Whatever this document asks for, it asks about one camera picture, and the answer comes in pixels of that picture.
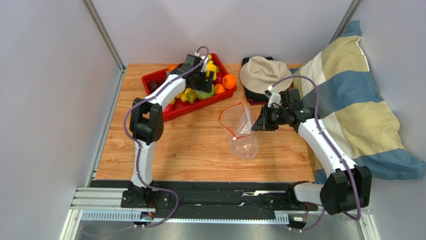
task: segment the plastic bag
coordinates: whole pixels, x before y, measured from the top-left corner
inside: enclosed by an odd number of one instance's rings
[[[252,131],[255,117],[242,102],[225,108],[219,123],[226,131],[232,155],[252,160],[259,154],[259,133]]]

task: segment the wooden table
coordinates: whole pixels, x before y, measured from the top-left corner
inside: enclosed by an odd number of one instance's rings
[[[136,97],[146,96],[141,77],[169,64],[130,64],[118,97],[97,179],[129,180],[135,160],[134,142],[123,131],[123,118]],[[218,122],[226,107],[243,102],[257,119],[261,106],[251,106],[240,83],[240,64],[224,65],[238,78],[233,97],[164,123],[153,161],[155,180],[295,182],[314,180],[314,158],[307,143],[288,126],[261,131],[259,155],[253,160],[230,153],[225,130]]]

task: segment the cable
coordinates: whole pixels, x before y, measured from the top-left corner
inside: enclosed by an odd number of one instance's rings
[[[284,77],[283,79],[278,80],[276,83],[274,83],[272,85],[272,87],[275,87],[277,84],[281,83],[282,81],[285,81],[287,79],[292,79],[292,78],[302,78],[302,79],[306,79],[310,83],[312,83],[313,88],[315,89],[315,93],[316,93],[315,109],[314,109],[314,114],[313,115],[314,115],[316,126],[317,126],[319,132],[321,133],[322,127],[320,125],[320,120],[318,118],[318,108],[320,106],[320,92],[318,91],[318,87],[317,87],[317,85],[315,84],[315,82],[312,79],[310,79],[309,77],[306,77],[306,76],[302,76],[302,75],[293,75],[293,76]],[[334,144],[332,143],[332,141],[329,139],[329,137],[324,132],[321,135],[325,139],[325,141],[328,143],[328,145],[331,147],[331,149],[333,149],[333,152],[336,153],[337,157],[341,160],[342,164],[344,165],[344,167],[346,168],[346,170],[348,172],[349,179],[350,179],[350,184],[352,185],[353,195],[355,197],[355,205],[356,205],[357,216],[356,217],[352,216],[352,215],[350,215],[347,212],[345,212],[344,214],[347,215],[348,217],[350,217],[351,219],[358,221],[358,220],[361,219],[361,204],[360,204],[360,199],[359,199],[359,196],[358,196],[357,186],[355,185],[355,179],[354,179],[354,176],[351,174],[352,173],[351,169],[349,168],[348,163],[346,162],[346,160],[343,159],[343,156],[337,150],[336,146],[334,146]],[[303,231],[306,231],[308,229],[309,230],[312,229],[314,226],[316,226],[318,224],[318,222],[321,219],[322,219],[322,217],[320,217],[318,219],[318,221],[312,227],[304,229]]]
[[[308,216],[309,216],[309,203],[305,202],[304,203],[306,206],[306,214],[305,214],[305,222],[308,222]]]
[[[206,50],[206,52],[207,52],[207,54],[205,55],[205,57],[204,57],[204,59],[200,62],[200,63],[198,63],[197,65],[195,65],[193,68],[191,68],[190,70],[188,70],[188,71],[186,71],[186,72],[184,72],[184,73],[182,73],[181,75],[179,75],[179,76],[177,76],[177,77],[175,77],[175,78],[173,78],[172,80],[170,80],[170,81],[166,81],[165,83],[163,83],[161,86],[160,86],[160,88],[159,88],[159,90],[158,90],[158,93],[157,94],[160,94],[161,92],[163,92],[163,90],[169,85],[169,84],[171,84],[171,83],[173,83],[174,81],[176,81],[177,79],[180,79],[180,78],[183,78],[183,77],[185,77],[186,75],[188,75],[188,74],[190,74],[191,72],[193,72],[195,69],[197,69],[199,66],[201,66],[201,64],[203,64],[206,60],[207,60],[207,62],[206,63],[208,63],[209,62],[209,48],[208,47],[206,47],[206,46],[200,46],[198,49],[197,49],[197,51],[196,51],[196,53],[198,54],[199,52],[200,52],[200,50],[201,49],[205,49]],[[165,188],[160,188],[160,187],[155,187],[155,186],[150,186],[150,185],[148,185],[148,184],[146,184],[145,182],[144,182],[144,180],[142,179],[142,177],[141,177],[141,171],[140,171],[140,169],[139,169],[139,157],[141,156],[141,150],[142,150],[142,144],[136,139],[136,138],[134,138],[132,135],[130,135],[130,133],[129,133],[129,131],[127,130],[127,127],[126,127],[126,122],[127,122],[127,118],[129,117],[129,115],[130,115],[130,113],[133,111],[133,110],[135,110],[137,107],[139,107],[140,105],[142,105],[142,104],[144,104],[144,103],[146,103],[147,101],[151,101],[151,100],[153,100],[153,99],[155,99],[155,98],[157,98],[157,95],[154,95],[154,96],[151,96],[151,97],[149,97],[149,98],[144,98],[142,101],[140,101],[140,102],[138,102],[138,103],[136,103],[134,106],[132,106],[127,112],[126,112],[126,114],[125,114],[125,116],[124,116],[124,120],[123,120],[123,129],[124,129],[124,133],[127,135],[127,137],[129,137],[131,140],[133,140],[135,143],[137,143],[138,144],[138,146],[139,146],[139,149],[138,149],[138,151],[137,151],[137,158],[136,158],[136,172],[137,172],[137,177],[139,178],[139,181],[146,187],[146,188],[150,188],[150,189],[152,189],[152,190],[157,190],[157,191],[163,191],[163,192],[168,192],[168,193],[171,193],[171,194],[173,194],[174,195],[174,197],[176,198],[176,204],[174,205],[174,208],[173,208],[173,210],[171,211],[171,213],[168,215],[168,216],[166,216],[164,219],[162,219],[161,221],[159,221],[159,222],[156,222],[156,223],[154,223],[154,224],[150,224],[150,225],[145,225],[144,226],[144,228],[153,228],[153,227],[156,227],[156,226],[158,226],[158,225],[160,225],[160,224],[163,224],[165,221],[167,221],[175,212],[176,212],[176,210],[178,209],[178,203],[179,203],[179,196],[176,194],[176,192],[174,192],[173,190],[169,190],[169,189],[165,189]],[[102,235],[95,235],[95,234],[90,234],[90,233],[87,233],[83,228],[81,228],[81,231],[85,234],[85,235],[87,235],[87,236],[89,236],[89,237],[95,237],[95,238],[101,238],[101,237],[106,237],[106,236],[110,236],[110,235],[114,235],[114,234],[117,234],[117,233],[119,233],[119,232],[122,232],[122,231],[125,231],[125,230],[128,230],[128,229],[132,229],[132,228],[134,228],[135,226],[134,225],[132,225],[132,226],[128,226],[128,227],[125,227],[125,228],[122,228],[122,229],[120,229],[120,230],[117,230],[117,231],[114,231],[114,232],[112,232],[112,233],[107,233],[107,234],[102,234]]]

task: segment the pillow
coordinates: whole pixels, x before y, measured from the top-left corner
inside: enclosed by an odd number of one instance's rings
[[[402,145],[400,123],[379,94],[358,45],[360,40],[360,21],[352,21],[339,38],[294,75],[307,76],[318,85],[319,116],[348,157],[367,166],[376,178],[420,179],[426,163]],[[314,107],[312,84],[301,78],[294,78],[293,84],[305,106]],[[328,176],[314,158],[315,182],[325,183]]]

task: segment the red apple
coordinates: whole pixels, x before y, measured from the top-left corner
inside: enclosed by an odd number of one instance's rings
[[[213,81],[213,84],[214,85],[221,84],[222,83],[222,79],[225,77],[225,75],[226,74],[223,73],[223,72],[216,73],[216,80]]]
[[[173,111],[173,106],[172,106],[172,105],[167,104],[167,106],[164,108],[164,110],[162,111],[162,113],[163,113],[163,114],[166,114],[166,113],[170,113],[170,112],[172,112],[172,111]]]

